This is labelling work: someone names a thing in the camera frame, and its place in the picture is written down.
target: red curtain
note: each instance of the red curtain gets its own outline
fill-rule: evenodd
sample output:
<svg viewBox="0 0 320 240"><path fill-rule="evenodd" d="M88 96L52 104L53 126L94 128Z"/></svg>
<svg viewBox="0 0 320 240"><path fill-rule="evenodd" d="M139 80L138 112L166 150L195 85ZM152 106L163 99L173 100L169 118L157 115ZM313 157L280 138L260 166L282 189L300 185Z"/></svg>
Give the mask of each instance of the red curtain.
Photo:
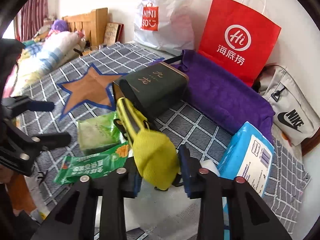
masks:
<svg viewBox="0 0 320 240"><path fill-rule="evenodd" d="M27 41L43 26L48 16L48 0L28 0L20 10L20 39Z"/></svg>

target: bed frame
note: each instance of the bed frame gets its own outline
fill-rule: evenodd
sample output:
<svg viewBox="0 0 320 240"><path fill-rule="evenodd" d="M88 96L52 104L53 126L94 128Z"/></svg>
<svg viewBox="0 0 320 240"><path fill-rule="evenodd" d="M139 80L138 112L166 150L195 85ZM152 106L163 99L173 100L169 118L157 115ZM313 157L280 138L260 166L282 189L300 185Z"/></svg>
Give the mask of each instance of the bed frame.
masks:
<svg viewBox="0 0 320 240"><path fill-rule="evenodd" d="M92 10L74 16L62 17L70 28L70 31L83 31L85 39L90 41L91 46L98 46L103 43L104 33L108 21L108 8Z"/></svg>

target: nike logo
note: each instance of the nike logo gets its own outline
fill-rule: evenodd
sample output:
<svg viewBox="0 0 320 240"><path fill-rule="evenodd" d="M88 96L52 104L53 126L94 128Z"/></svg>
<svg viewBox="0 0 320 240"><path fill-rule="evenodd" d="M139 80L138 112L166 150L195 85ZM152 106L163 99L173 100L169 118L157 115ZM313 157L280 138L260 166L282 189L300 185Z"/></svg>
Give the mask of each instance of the nike logo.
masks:
<svg viewBox="0 0 320 240"><path fill-rule="evenodd" d="M284 119L284 116L287 116L289 122L287 122L285 119ZM297 111L294 109L292 110L291 112L283 112L283 113L279 113L278 114L278 120L280 123L292 128L292 129L295 129L296 131L298 132L301 132L298 130L298 127L304 125L304 122L301 120L299 114L297 113Z"/></svg>

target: green snack bag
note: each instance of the green snack bag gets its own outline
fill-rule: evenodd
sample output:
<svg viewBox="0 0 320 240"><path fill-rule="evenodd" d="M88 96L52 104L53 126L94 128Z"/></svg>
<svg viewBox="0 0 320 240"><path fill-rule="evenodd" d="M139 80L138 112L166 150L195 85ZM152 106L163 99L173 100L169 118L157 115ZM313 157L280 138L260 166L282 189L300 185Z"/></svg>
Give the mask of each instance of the green snack bag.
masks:
<svg viewBox="0 0 320 240"><path fill-rule="evenodd" d="M120 143L120 131L113 124L116 112L78 121L78 142L85 155L100 153Z"/></svg>
<svg viewBox="0 0 320 240"><path fill-rule="evenodd" d="M108 173L124 166L128 153L129 145L128 142L125 142L102 153L84 157L66 156L54 182L58 184L75 183L83 175L88 175L92 179L107 176Z"/></svg>

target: star pattern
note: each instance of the star pattern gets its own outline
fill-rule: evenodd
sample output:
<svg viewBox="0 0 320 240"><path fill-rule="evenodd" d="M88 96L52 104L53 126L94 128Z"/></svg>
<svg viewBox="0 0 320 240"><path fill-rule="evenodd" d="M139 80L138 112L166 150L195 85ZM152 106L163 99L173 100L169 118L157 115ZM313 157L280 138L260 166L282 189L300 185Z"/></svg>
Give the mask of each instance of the star pattern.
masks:
<svg viewBox="0 0 320 240"><path fill-rule="evenodd" d="M102 74L95 65L91 64L81 78L57 84L70 94L63 107L60 119L83 103L115 111L116 106L110 87L113 81L123 75L125 73Z"/></svg>

